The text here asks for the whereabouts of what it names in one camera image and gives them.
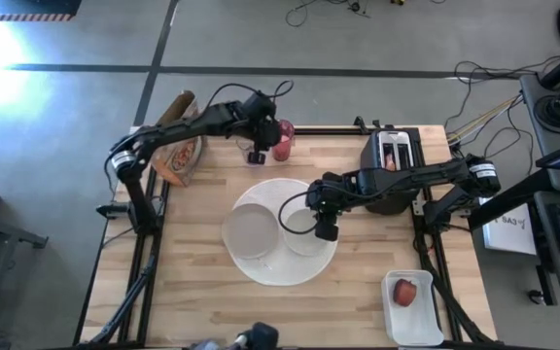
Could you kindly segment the black rounded device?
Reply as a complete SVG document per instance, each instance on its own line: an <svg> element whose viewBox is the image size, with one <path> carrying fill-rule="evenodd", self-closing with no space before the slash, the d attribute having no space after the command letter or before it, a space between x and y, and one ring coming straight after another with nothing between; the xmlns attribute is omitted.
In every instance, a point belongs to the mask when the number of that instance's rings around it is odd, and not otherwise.
<svg viewBox="0 0 560 350"><path fill-rule="evenodd" d="M257 322L227 344L217 340L204 339L194 343L189 350L276 350L279 340L279 331L263 322Z"/></svg>

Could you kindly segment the white printed paper sheet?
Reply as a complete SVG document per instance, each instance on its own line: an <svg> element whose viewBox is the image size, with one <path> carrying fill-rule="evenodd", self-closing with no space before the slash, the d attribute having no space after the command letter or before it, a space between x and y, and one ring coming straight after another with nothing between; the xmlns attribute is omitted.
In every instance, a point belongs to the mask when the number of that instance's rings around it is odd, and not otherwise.
<svg viewBox="0 0 560 350"><path fill-rule="evenodd" d="M482 227L484 247L535 256L537 254L527 204L518 206Z"/></svg>

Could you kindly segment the pink plastic tumbler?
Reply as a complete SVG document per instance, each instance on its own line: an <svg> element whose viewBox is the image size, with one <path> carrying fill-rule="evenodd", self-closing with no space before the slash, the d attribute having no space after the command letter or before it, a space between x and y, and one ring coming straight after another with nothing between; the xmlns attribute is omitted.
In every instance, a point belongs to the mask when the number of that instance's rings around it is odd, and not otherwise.
<svg viewBox="0 0 560 350"><path fill-rule="evenodd" d="M291 155L293 146L295 128L287 120L279 121L280 141L272 148L272 156L277 161L285 161Z"/></svg>

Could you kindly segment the red apple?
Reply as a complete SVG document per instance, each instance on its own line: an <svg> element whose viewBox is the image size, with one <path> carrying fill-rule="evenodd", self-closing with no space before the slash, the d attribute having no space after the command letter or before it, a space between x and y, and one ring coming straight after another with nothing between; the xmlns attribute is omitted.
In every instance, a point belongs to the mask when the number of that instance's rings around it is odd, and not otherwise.
<svg viewBox="0 0 560 350"><path fill-rule="evenodd" d="M406 279L399 279L393 289L393 302L401 307L409 307L416 298L417 286Z"/></svg>

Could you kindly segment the grey round plate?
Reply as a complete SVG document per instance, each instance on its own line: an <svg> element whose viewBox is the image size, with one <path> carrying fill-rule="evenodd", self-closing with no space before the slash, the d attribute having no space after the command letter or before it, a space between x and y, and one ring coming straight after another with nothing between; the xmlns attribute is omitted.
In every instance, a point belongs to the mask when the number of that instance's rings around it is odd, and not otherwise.
<svg viewBox="0 0 560 350"><path fill-rule="evenodd" d="M246 203L236 206L227 215L222 224L222 238L234 258L256 259L276 247L279 226L269 209Z"/></svg>

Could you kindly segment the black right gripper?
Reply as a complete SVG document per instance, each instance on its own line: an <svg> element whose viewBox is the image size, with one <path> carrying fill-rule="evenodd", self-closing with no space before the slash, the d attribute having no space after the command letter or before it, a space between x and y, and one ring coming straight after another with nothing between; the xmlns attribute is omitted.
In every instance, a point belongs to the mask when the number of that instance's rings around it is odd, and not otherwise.
<svg viewBox="0 0 560 350"><path fill-rule="evenodd" d="M332 225L329 230L325 225L316 226L317 238L326 241L329 239L331 242L338 239L339 228L335 226L336 217L359 205L355 180L355 177L347 174L324 173L321 179L309 185L306 206L314 212L318 224Z"/></svg>

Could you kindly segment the white bowl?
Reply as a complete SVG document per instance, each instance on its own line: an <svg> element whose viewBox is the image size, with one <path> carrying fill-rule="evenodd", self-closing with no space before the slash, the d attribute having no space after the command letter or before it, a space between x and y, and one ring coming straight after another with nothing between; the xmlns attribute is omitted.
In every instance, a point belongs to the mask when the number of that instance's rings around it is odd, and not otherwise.
<svg viewBox="0 0 560 350"><path fill-rule="evenodd" d="M331 242L315 235L313 227L316 223L315 213L309 209L300 209L291 214L284 222L285 226L294 231L303 231L303 234L285 231L285 242L289 248L306 257L323 255L324 251L330 247Z"/></svg>

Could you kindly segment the pumpkin cereal box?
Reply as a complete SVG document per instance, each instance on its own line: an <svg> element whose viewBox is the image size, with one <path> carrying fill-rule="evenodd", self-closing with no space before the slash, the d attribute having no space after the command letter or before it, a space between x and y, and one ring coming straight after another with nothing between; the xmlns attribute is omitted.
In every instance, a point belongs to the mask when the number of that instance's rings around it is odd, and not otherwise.
<svg viewBox="0 0 560 350"><path fill-rule="evenodd" d="M158 119L156 126L199 115L196 97L190 90L182 90ZM153 154L151 165L158 175L171 185L187 187L207 146L205 136L178 141L159 147Z"/></svg>

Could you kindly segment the large white round plate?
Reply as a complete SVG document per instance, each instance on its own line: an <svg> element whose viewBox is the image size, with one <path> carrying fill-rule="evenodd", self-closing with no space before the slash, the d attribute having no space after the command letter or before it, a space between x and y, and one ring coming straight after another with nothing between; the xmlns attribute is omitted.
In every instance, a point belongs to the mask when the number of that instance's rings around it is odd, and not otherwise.
<svg viewBox="0 0 560 350"><path fill-rule="evenodd" d="M323 255L314 257L295 253L285 242L285 231L303 234L303 231L294 231L286 227L284 222L297 210L308 209L302 199L291 199L293 195L307 189L308 185L300 180L288 178L265 180L247 190L232 206L231 211L236 206L246 203L260 204L274 214L279 226L277 245L266 255L244 260L234 258L229 254L235 265L248 278L266 286L294 286L313 279L323 272L332 261L337 248L336 242L331 242Z"/></svg>

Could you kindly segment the black slanted beam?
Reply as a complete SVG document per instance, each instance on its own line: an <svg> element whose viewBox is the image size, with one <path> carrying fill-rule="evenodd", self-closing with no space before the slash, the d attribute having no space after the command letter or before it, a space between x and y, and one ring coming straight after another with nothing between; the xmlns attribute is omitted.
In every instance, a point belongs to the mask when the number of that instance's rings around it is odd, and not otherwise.
<svg viewBox="0 0 560 350"><path fill-rule="evenodd" d="M552 185L547 169L540 169L526 179L501 192L473 210L468 217L471 230L497 219L512 209L530 201L535 193L551 191Z"/></svg>

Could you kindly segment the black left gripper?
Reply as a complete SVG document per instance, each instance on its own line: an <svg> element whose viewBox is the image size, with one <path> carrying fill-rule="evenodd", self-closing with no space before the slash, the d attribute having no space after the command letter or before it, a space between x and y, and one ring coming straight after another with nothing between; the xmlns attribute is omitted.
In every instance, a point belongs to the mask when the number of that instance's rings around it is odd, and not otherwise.
<svg viewBox="0 0 560 350"><path fill-rule="evenodd" d="M247 163L252 165L264 165L266 154L281 140L281 128L279 121L272 117L265 117L253 122L250 126L251 140L254 142L254 152L247 154Z"/></svg>

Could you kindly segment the black table frame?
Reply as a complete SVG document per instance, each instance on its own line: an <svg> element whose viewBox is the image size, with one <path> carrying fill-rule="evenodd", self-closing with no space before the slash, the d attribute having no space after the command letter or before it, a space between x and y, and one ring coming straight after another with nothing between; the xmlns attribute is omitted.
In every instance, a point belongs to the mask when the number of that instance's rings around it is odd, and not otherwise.
<svg viewBox="0 0 560 350"><path fill-rule="evenodd" d="M279 331L285 348L394 347L384 326L380 282L391 270L420 268L413 248L410 211L381 217L364 209L344 214L331 263L309 282L267 287L235 266L222 242L221 225L250 187L271 178L310 183L322 173L354 170L367 137L356 126L298 126L285 162L245 164L235 141L208 138L188 187L161 183L147 170L142 185L165 197L167 209L154 286L133 304L122 330L103 345L116 349L180 348L213 338L232 342L255 322ZM459 229L435 238L430 251L440 275L478 328L497 339L472 236ZM129 233L99 251L86 310L74 344L90 342L113 317L124 294L147 264L153 237Z"/></svg>

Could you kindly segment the white rectangular tray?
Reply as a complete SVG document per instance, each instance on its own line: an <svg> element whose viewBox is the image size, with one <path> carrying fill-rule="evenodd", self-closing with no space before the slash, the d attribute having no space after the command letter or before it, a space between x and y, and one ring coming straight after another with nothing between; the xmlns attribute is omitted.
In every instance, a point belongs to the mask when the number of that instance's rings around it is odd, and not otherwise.
<svg viewBox="0 0 560 350"><path fill-rule="evenodd" d="M415 291L410 304L403 306L395 299L395 289L412 285ZM433 293L433 276L426 270L391 270L381 281L384 322L388 337L401 347L441 345L444 335L437 320Z"/></svg>

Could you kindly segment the black toaster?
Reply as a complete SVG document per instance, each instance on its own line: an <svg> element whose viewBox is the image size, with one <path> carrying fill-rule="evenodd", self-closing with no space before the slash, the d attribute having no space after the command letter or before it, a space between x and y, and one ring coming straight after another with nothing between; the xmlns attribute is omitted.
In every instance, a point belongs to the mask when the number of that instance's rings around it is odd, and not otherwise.
<svg viewBox="0 0 560 350"><path fill-rule="evenodd" d="M414 151L410 131L374 131L361 152L362 168L385 168L385 156L392 154L397 170L414 166ZM370 213L384 216L399 215L407 209L419 194L419 190L406 190L388 195L386 198L366 206Z"/></svg>

